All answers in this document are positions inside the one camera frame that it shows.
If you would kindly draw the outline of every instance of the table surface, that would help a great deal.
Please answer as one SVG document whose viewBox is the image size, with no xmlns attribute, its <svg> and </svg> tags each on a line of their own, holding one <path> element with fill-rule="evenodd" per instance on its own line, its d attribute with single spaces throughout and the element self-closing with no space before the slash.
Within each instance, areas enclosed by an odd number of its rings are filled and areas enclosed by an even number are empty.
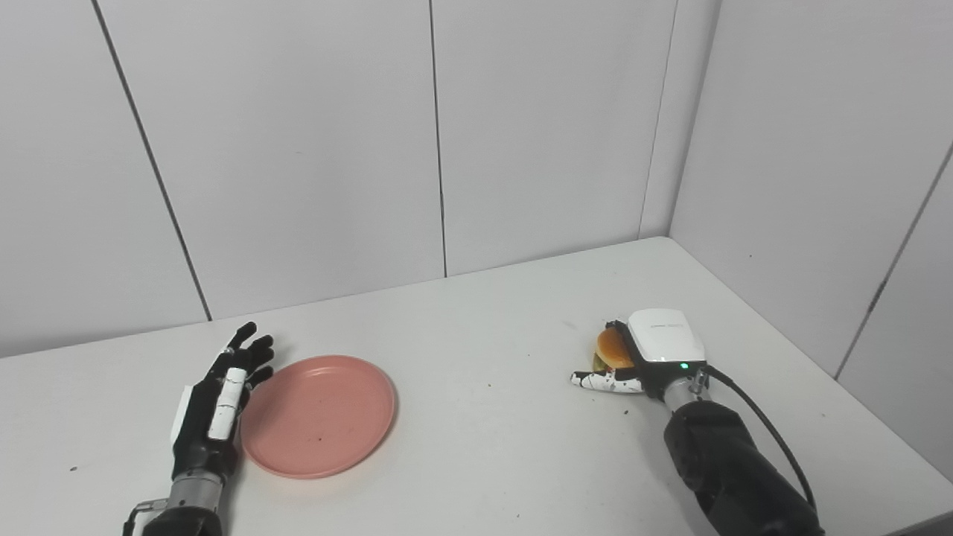
<svg viewBox="0 0 953 536">
<path fill-rule="evenodd" d="M 118 534 L 135 503 L 164 496 L 182 385 L 255 320 L 279 367 L 321 354 L 377 364 L 398 411 L 381 447 L 339 475 L 292 481 L 245 462 L 223 510 L 231 536 L 712 535 L 664 446 L 665 407 L 568 381 L 604 322 L 647 307 L 684 311 L 708 359 L 758 401 L 828 534 L 953 511 L 953 484 L 674 241 L 652 238 L 2 359 L 4 532 Z M 712 395 L 793 479 L 743 402 Z"/>
</svg>

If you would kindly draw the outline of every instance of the pink plate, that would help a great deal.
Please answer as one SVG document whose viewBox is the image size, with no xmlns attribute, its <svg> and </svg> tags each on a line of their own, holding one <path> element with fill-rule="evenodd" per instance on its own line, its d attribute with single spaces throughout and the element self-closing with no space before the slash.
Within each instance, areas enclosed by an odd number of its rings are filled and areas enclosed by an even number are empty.
<svg viewBox="0 0 953 536">
<path fill-rule="evenodd" d="M 320 356 L 286 366 L 254 390 L 241 442 L 256 464 L 297 479 L 339 473 L 384 439 L 394 388 L 372 364 Z"/>
</svg>

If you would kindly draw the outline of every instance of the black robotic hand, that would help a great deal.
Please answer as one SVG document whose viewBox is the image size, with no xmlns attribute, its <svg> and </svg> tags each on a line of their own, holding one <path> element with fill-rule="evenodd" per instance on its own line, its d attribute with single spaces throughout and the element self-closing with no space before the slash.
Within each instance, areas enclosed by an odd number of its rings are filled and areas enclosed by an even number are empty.
<svg viewBox="0 0 953 536">
<path fill-rule="evenodd" d="M 238 464 L 235 424 L 252 390 L 273 373 L 268 365 L 274 357 L 271 335 L 241 347 L 256 329 L 254 322 L 238 328 L 205 378 L 191 388 L 172 444 L 169 499 L 137 506 L 123 527 L 124 535 L 132 534 L 138 512 L 159 507 L 164 507 L 162 513 L 145 526 L 143 536 L 222 535 L 218 501 Z"/>
<path fill-rule="evenodd" d="M 234 422 L 248 403 L 252 390 L 273 373 L 272 368 L 267 366 L 274 357 L 274 339 L 271 335 L 256 339 L 248 348 L 241 347 L 254 335 L 256 329 L 254 322 L 248 322 L 238 328 L 205 378 L 193 386 L 182 427 L 172 446 L 172 453 L 175 455 L 173 479 L 183 471 L 197 467 L 211 470 L 225 479 L 234 474 L 237 463 L 237 451 L 233 444 Z M 232 418 L 223 421 L 222 415 L 216 415 L 220 413 L 220 409 L 227 409 L 218 407 L 219 395 L 230 383 L 231 387 L 235 387 L 234 382 L 242 376 L 235 374 L 239 370 L 244 371 L 245 376 L 241 380 L 242 384 L 237 386 L 241 390 L 240 397 L 237 406 L 230 412 Z M 223 425 L 226 428 L 225 434 L 221 433 Z"/>
</svg>

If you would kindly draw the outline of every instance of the silver metal cylinder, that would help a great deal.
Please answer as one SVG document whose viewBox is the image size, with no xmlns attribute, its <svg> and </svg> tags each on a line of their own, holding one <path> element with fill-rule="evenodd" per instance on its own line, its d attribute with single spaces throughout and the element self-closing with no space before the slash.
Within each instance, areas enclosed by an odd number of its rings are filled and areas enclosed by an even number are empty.
<svg viewBox="0 0 953 536">
<path fill-rule="evenodd" d="M 698 388 L 699 385 L 694 383 L 691 378 L 680 378 L 669 383 L 668 387 L 665 387 L 662 399 L 672 413 L 675 413 L 675 410 L 691 402 L 710 401 L 711 397 L 708 396 L 708 389 L 705 389 L 704 385 L 701 386 L 699 393 L 692 392 Z"/>
<path fill-rule="evenodd" d="M 182 473 L 172 481 L 168 508 L 198 506 L 215 512 L 224 485 L 218 475 L 209 471 L 195 469 Z"/>
</svg>

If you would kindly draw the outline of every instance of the robot finger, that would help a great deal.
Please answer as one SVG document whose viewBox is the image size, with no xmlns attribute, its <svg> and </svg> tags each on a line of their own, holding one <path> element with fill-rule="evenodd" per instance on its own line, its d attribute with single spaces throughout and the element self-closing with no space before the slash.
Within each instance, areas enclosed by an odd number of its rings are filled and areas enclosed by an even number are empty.
<svg viewBox="0 0 953 536">
<path fill-rule="evenodd" d="M 255 389 L 260 383 L 270 378 L 272 374 L 274 374 L 274 369 L 270 366 L 266 366 L 249 376 L 248 379 L 245 380 L 245 386 L 249 390 Z"/>
<path fill-rule="evenodd" d="M 247 324 L 241 326 L 235 331 L 234 337 L 229 341 L 227 348 L 232 348 L 232 350 L 237 350 L 241 347 L 242 343 L 249 339 L 254 332 L 258 330 L 258 326 L 254 322 L 248 322 Z"/>
</svg>

